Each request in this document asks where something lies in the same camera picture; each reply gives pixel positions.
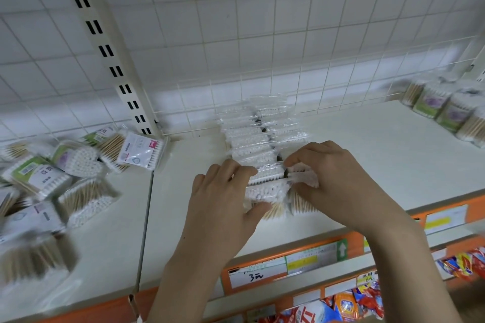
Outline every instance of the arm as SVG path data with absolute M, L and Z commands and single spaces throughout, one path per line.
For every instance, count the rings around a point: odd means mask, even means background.
M 367 238 L 379 273 L 386 321 L 462 321 L 434 265 L 424 231 L 349 151 L 332 141 L 309 143 L 290 155 L 285 165 L 299 162 L 312 167 L 319 188 L 298 183 L 295 191 Z
M 201 321 L 221 270 L 271 208 L 259 203 L 244 213 L 245 189 L 256 173 L 226 160 L 196 176 L 182 236 L 161 276 L 149 323 Z

